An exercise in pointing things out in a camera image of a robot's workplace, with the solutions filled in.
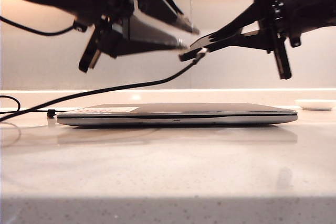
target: white countertop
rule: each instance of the white countertop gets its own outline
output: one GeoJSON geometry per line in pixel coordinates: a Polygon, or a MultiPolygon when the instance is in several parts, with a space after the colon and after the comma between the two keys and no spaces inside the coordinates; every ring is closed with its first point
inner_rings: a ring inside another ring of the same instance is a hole
{"type": "Polygon", "coordinates": [[[298,112],[298,121],[265,127],[8,120],[1,221],[336,223],[336,111],[298,112]]]}

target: silver laptop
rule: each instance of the silver laptop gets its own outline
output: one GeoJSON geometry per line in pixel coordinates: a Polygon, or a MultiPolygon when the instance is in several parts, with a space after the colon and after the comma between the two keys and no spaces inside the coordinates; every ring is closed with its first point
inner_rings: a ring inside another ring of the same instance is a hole
{"type": "Polygon", "coordinates": [[[73,126],[162,124],[275,124],[297,119],[294,110],[250,103],[103,104],[57,115],[73,126]]]}

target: black power cable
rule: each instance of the black power cable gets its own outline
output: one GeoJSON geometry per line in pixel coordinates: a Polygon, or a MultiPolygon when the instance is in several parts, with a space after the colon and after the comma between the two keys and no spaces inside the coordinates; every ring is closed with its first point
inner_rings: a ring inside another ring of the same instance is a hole
{"type": "Polygon", "coordinates": [[[129,85],[122,85],[122,86],[111,87],[111,88],[97,89],[97,90],[92,90],[92,91],[86,91],[86,92],[82,92],[82,93],[67,95],[65,97],[57,98],[57,99],[51,100],[49,102],[42,103],[42,104],[37,105],[35,107],[32,107],[30,109],[17,111],[17,112],[14,112],[14,113],[10,114],[10,115],[4,116],[3,118],[0,118],[0,122],[3,122],[7,119],[13,118],[15,116],[23,115],[23,114],[26,114],[26,113],[29,113],[29,112],[35,112],[38,109],[42,109],[44,107],[53,105],[55,103],[64,102],[64,101],[74,99],[74,98],[85,97],[87,95],[100,94],[100,93],[116,91],[116,90],[133,89],[133,88],[148,87],[148,86],[163,84],[163,83],[169,82],[169,81],[179,77],[184,72],[188,71],[190,68],[192,68],[194,65],[196,65],[205,56],[205,54],[206,54],[206,52],[201,52],[200,51],[197,54],[196,58],[189,65],[187,65],[185,68],[183,68],[182,70],[180,70],[176,74],[174,74],[170,77],[167,77],[165,79],[161,79],[161,80],[158,80],[158,81],[150,81],[150,82],[141,82],[141,83],[135,83],[135,84],[129,84],[129,85]]]}
{"type": "Polygon", "coordinates": [[[11,20],[9,20],[7,18],[4,18],[2,16],[0,16],[0,20],[3,21],[3,22],[5,22],[5,23],[7,23],[7,24],[9,24],[9,25],[12,25],[12,26],[15,26],[17,28],[20,28],[22,30],[29,31],[31,33],[38,34],[38,35],[43,35],[43,36],[57,36],[57,35],[65,34],[65,33],[67,33],[67,32],[69,32],[69,31],[71,31],[71,30],[74,29],[74,27],[72,25],[72,26],[70,26],[70,27],[68,27],[68,28],[66,28],[66,29],[64,29],[62,31],[56,31],[56,32],[53,32],[53,33],[46,33],[44,31],[38,31],[38,30],[35,30],[35,29],[32,29],[32,28],[20,25],[20,24],[18,24],[16,22],[13,22],[13,21],[11,21],[11,20]]]}

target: label sticker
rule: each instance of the label sticker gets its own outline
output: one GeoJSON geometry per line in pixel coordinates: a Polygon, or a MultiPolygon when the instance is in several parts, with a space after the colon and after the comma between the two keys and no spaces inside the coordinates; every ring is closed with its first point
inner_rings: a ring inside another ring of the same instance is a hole
{"type": "Polygon", "coordinates": [[[109,108],[84,108],[74,110],[72,113],[128,113],[136,110],[138,107],[109,107],[109,108]]]}

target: white plate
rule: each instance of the white plate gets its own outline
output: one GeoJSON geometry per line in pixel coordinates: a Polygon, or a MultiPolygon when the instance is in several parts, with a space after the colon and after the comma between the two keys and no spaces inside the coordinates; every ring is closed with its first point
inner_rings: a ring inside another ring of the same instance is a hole
{"type": "Polygon", "coordinates": [[[304,110],[332,110],[336,107],[336,100],[301,99],[295,100],[295,104],[304,110]]]}

